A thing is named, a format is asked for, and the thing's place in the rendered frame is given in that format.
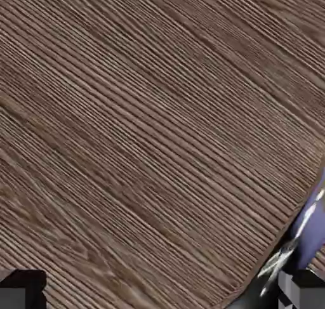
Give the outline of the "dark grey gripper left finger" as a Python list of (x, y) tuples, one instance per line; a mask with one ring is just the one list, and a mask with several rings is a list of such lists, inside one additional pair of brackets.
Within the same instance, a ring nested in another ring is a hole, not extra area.
[(0, 309), (47, 309), (44, 270), (0, 270)]

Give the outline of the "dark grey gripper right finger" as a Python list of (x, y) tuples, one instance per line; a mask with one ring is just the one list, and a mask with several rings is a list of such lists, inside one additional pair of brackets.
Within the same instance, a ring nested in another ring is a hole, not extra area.
[(325, 309), (325, 272), (299, 270), (294, 275), (280, 272), (278, 309)]

